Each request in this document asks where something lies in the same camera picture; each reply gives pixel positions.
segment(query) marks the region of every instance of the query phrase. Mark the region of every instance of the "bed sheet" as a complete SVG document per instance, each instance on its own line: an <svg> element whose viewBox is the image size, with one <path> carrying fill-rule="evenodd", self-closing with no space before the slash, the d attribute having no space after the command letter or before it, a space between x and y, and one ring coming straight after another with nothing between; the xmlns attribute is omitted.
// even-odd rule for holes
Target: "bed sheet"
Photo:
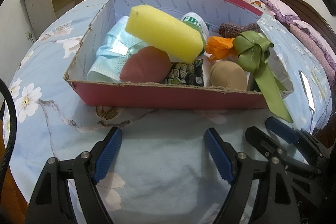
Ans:
<svg viewBox="0 0 336 224"><path fill-rule="evenodd" d="M75 158L102 140L112 126L120 126L123 143L116 163L97 185L115 223L212 223L230 186L220 178L204 146L204 132L214 127L236 151L266 160L245 141L244 132L250 126L266 132L264 121L270 112L85 105L63 80L63 74L88 24L107 1L85 0L56 20L31 47L15 73L11 93L16 102L18 125L10 162L13 177L29 201L49 157ZM309 78L315 101L313 127L322 127L328 121L331 100L328 101L330 88L321 65L278 21L264 14L258 23L274 43L294 84L294 92L285 99L294 126L310 128L308 101L298 74L302 70ZM312 69L325 90L325 100L311 77ZM3 131L6 144L9 124L6 109ZM288 152L302 160L293 147L288 146ZM69 185L78 223L85 223L74 182ZM251 212L255 189L252 188L243 222Z"/></svg>

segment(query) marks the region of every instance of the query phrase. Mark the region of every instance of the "patterned pouch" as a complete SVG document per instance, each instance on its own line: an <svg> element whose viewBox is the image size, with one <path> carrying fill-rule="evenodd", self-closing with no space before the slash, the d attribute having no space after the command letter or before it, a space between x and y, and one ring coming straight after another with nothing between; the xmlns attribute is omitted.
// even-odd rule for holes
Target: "patterned pouch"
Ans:
<svg viewBox="0 0 336 224"><path fill-rule="evenodd" d="M191 64L173 63L165 84L204 86L202 64L203 60L195 60Z"/></svg>

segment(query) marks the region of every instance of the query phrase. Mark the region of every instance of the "wooden headboard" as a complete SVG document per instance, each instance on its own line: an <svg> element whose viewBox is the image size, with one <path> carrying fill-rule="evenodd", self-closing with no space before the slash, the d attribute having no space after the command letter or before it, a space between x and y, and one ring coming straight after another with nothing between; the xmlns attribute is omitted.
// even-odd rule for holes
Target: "wooden headboard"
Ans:
<svg viewBox="0 0 336 224"><path fill-rule="evenodd" d="M302 21L312 25L336 52L336 34L326 20L311 5L303 0L281 0L299 16Z"/></svg>

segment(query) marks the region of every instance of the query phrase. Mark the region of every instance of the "metal screw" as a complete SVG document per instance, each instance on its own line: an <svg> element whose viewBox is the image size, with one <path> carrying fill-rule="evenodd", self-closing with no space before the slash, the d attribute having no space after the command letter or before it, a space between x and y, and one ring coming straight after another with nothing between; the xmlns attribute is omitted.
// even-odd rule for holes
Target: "metal screw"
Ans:
<svg viewBox="0 0 336 224"><path fill-rule="evenodd" d="M51 158L48 159L47 162L48 162L49 164L53 164L55 161L56 161L56 159L55 159L54 157L51 157Z"/></svg>
<svg viewBox="0 0 336 224"><path fill-rule="evenodd" d="M272 158L272 163L274 163L274 164L278 164L280 161L279 161L279 159L277 158L277 157L273 157Z"/></svg>
<svg viewBox="0 0 336 224"><path fill-rule="evenodd" d="M87 159L90 156L90 152L85 151L81 153L81 158L82 159Z"/></svg>
<svg viewBox="0 0 336 224"><path fill-rule="evenodd" d="M244 152L239 152L238 153L238 158L240 158L241 160L244 160L244 159L246 159L246 154L244 153Z"/></svg>

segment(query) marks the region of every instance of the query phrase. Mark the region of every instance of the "orange crumpled fabric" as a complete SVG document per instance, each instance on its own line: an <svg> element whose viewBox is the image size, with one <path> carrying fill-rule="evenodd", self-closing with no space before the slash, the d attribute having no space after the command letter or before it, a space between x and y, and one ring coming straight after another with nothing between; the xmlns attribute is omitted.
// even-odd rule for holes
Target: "orange crumpled fabric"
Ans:
<svg viewBox="0 0 336 224"><path fill-rule="evenodd" d="M211 54L209 61L221 60L235 54L233 40L235 38L209 37L205 51Z"/></svg>

